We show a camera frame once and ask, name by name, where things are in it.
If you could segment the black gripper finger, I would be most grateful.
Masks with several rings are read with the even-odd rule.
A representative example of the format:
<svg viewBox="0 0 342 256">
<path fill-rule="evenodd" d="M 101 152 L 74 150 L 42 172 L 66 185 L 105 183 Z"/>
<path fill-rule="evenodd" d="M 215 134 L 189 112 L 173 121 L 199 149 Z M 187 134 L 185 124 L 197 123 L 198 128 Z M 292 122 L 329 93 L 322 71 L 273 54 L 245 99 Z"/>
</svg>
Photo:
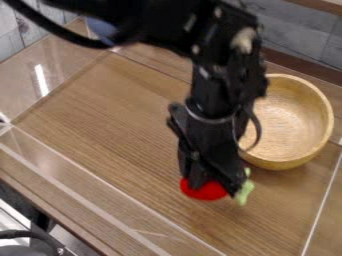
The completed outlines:
<svg viewBox="0 0 342 256">
<path fill-rule="evenodd" d="M 238 174 L 225 182 L 226 190 L 232 197 L 236 197 L 238 192 L 242 190 L 248 179 L 249 177 L 246 174 Z"/>
<path fill-rule="evenodd" d="M 199 190 L 211 177 L 202 162 L 201 153 L 189 148 L 185 143 L 178 145 L 178 162 L 181 175 L 189 180 L 189 187 Z"/>
</svg>

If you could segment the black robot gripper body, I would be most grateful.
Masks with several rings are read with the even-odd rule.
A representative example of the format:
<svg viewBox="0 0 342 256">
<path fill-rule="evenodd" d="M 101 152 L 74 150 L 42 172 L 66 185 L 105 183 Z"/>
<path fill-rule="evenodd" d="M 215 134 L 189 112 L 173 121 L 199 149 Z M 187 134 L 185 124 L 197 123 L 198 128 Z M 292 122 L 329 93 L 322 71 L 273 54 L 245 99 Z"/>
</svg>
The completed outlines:
<svg viewBox="0 0 342 256">
<path fill-rule="evenodd" d="M 226 187 L 230 178 L 246 174 L 238 145 L 249 121 L 245 109 L 219 100 L 206 104 L 187 98 L 185 103 L 173 102 L 169 112 L 178 145 L 185 143 L 201 153 L 209 174 Z"/>
</svg>

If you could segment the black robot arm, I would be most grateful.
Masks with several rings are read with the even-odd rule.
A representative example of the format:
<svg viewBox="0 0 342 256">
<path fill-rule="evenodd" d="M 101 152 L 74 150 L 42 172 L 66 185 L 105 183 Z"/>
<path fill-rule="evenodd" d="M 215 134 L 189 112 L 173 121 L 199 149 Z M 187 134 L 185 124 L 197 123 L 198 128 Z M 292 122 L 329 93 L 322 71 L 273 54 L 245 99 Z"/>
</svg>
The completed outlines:
<svg viewBox="0 0 342 256">
<path fill-rule="evenodd" d="M 244 5 L 225 0 L 42 0 L 85 16 L 97 37 L 62 27 L 23 0 L 4 0 L 35 24 L 89 48 L 142 43 L 166 49 L 193 63 L 193 83 L 183 103 L 169 105 L 167 125 L 178 136 L 181 187 L 234 198 L 250 193 L 250 170 L 241 139 L 250 124 L 262 129 L 256 101 L 269 79 L 262 56 L 261 23 Z"/>
</svg>

